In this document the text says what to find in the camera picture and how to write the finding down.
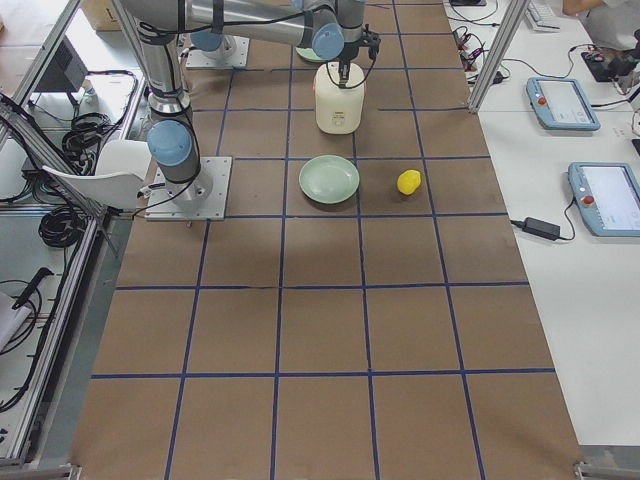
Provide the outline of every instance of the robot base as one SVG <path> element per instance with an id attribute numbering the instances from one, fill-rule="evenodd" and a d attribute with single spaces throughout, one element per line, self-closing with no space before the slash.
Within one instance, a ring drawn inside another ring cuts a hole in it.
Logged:
<path id="1" fill-rule="evenodd" d="M 236 50 L 228 57 L 211 58 L 201 50 L 192 50 L 185 66 L 187 70 L 230 70 L 232 68 L 246 68 L 249 56 L 249 39 L 234 37 Z"/>
<path id="2" fill-rule="evenodd" d="M 231 157 L 202 157 L 202 168 L 213 179 L 211 193 L 206 198 L 192 203 L 176 203 L 169 201 L 155 205 L 145 211 L 147 220 L 224 220 L 227 205 L 227 192 L 231 178 Z M 158 169 L 155 183 L 163 183 L 164 175 Z M 154 190 L 149 198 L 149 205 L 163 202 L 169 198 L 166 190 Z"/>

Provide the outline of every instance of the plastic seat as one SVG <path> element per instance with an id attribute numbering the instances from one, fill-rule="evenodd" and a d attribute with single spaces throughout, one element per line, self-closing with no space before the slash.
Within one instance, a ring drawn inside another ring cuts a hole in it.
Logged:
<path id="1" fill-rule="evenodd" d="M 86 198 L 121 210 L 133 210 L 150 162 L 151 152 L 146 142 L 113 140 L 100 152 L 95 175 L 70 175 L 47 165 L 42 168 Z"/>

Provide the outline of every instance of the yellow lemon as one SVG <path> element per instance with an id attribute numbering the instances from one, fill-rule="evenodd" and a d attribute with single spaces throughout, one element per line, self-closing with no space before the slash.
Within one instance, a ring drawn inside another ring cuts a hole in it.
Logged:
<path id="1" fill-rule="evenodd" d="M 422 183 L 422 177 L 420 176 L 420 172 L 417 170 L 405 170 L 398 177 L 398 181 L 396 182 L 396 186 L 400 193 L 404 193 L 405 195 L 411 195 L 414 193 L 420 184 Z"/>

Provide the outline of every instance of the light green bowl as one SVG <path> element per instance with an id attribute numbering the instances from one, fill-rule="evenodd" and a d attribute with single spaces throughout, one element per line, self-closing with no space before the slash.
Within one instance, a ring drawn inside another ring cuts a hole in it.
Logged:
<path id="1" fill-rule="evenodd" d="M 296 47 L 296 53 L 300 55 L 303 60 L 311 63 L 324 63 L 324 60 L 316 55 L 313 48 L 300 48 Z"/>
<path id="2" fill-rule="evenodd" d="M 304 164 L 299 181 L 300 188 L 311 200 L 333 204 L 344 202 L 356 193 L 360 175 L 349 160 L 322 155 Z"/>

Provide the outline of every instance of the white table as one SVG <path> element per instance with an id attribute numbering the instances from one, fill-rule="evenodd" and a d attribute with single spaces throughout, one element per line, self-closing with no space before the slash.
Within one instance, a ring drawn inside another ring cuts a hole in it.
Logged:
<path id="1" fill-rule="evenodd" d="M 494 2 L 458 10 L 478 18 Z M 500 10 L 506 3 L 500 0 Z M 533 32 L 523 21 L 507 57 L 525 60 L 545 74 L 564 75 L 567 50 L 590 40 L 578 19 L 562 15 L 560 0 L 548 3 L 558 15 L 560 32 Z M 495 28 L 465 25 L 490 46 Z M 579 80 L 590 102 L 622 99 L 611 84 L 593 80 L 580 51 L 572 53 L 570 77 Z M 479 117 L 509 216 L 546 220 L 569 236 L 563 211 L 571 198 L 566 176 L 571 162 L 626 162 L 640 178 L 640 157 L 630 141 L 631 107 L 625 103 L 598 111 L 602 127 L 596 132 L 552 133 L 540 127 L 525 94 L 526 80 L 537 75 L 519 63 L 505 65 L 512 77 L 490 89 Z M 574 241 L 549 242 L 517 231 L 518 246 L 578 442 L 637 446 L 640 239 L 598 238 L 586 229 L 576 207 L 569 216 L 576 228 Z"/>

